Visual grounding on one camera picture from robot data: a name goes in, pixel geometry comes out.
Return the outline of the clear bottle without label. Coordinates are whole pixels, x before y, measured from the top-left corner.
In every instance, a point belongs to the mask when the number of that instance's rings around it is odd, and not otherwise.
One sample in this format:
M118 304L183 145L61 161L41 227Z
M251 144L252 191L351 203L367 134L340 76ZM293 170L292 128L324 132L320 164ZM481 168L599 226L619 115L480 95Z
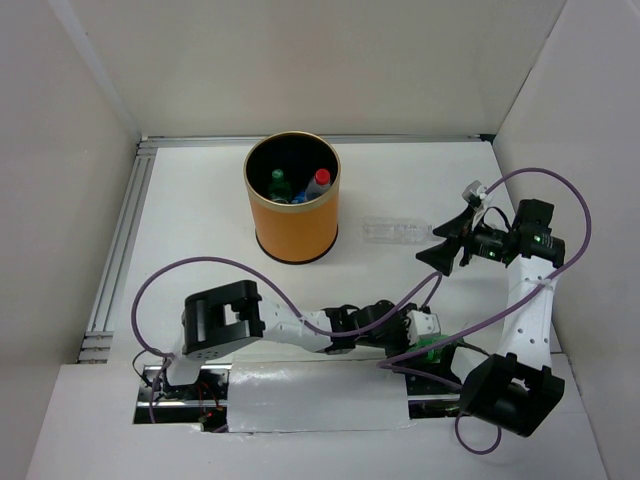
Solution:
M396 245L422 245L432 240L431 225L421 219L398 217L364 217L362 237L365 242Z

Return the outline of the clear bottle red label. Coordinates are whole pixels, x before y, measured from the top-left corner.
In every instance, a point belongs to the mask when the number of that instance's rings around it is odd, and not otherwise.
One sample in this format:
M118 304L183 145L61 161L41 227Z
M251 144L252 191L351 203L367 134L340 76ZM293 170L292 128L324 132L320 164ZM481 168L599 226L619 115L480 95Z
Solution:
M324 195L331 188L331 174L327 169L318 169L309 181L304 198L306 201L314 200Z

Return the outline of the clear bottle blue label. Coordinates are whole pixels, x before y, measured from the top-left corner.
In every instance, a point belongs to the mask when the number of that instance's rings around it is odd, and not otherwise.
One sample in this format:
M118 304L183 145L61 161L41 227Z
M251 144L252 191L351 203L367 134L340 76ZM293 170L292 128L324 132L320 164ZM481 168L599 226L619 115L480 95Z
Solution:
M306 191L305 190L301 190L300 192L298 192L293 197L291 203L292 204L302 204L302 203L306 203L307 201L308 201L308 199L307 199Z

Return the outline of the small green bottle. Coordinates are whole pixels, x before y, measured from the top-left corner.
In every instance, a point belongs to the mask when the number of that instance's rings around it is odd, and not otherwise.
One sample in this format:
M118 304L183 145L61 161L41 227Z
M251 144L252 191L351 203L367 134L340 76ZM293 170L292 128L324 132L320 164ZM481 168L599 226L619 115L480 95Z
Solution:
M274 169L271 173L268 196L270 201L280 204L289 204L292 200L291 184L285 179L281 169Z

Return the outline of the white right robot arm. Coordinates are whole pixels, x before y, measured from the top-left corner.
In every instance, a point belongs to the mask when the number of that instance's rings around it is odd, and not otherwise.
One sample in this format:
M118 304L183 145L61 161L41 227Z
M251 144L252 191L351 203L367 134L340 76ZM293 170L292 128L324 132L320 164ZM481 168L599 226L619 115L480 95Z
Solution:
M436 369L448 392L461 393L461 411L522 437L530 436L564 394L565 382L551 370L550 330L556 271L563 266L565 243L552 234L552 204L520 202L511 224L490 227L478 203L436 227L443 243L417 254L417 259L444 275L473 257L506 266L508 302L513 306L503 324L496 353L473 370L460 358Z

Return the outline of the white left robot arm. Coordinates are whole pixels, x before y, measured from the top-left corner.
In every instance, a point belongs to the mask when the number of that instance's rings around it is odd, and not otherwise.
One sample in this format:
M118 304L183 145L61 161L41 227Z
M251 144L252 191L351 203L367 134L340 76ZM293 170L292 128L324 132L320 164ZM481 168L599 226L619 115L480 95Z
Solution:
M357 346L382 349L386 356L406 352L419 339L424 313L413 303L403 308L381 300L304 312L258 293L244 280L188 296L181 317L182 345L162 375L163 389L176 399L196 390L201 367L259 340L299 347L314 354L341 355Z

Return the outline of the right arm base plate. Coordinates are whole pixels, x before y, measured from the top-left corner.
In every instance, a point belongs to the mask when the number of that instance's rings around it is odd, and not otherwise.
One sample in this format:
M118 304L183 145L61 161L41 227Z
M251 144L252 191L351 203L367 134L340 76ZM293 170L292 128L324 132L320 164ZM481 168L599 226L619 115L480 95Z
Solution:
M459 392L441 382L414 374L405 375L409 418L455 418L459 413Z

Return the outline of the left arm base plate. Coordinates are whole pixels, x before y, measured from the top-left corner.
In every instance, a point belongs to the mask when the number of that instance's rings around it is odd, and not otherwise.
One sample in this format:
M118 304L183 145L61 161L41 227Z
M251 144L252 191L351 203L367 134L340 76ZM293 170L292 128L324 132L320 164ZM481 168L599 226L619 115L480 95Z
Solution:
M169 387L160 380L151 392L158 370L159 366L145 366L139 374L134 424L152 424L150 404L155 424L190 424L204 432L216 432L227 423L230 365L205 364L195 384Z

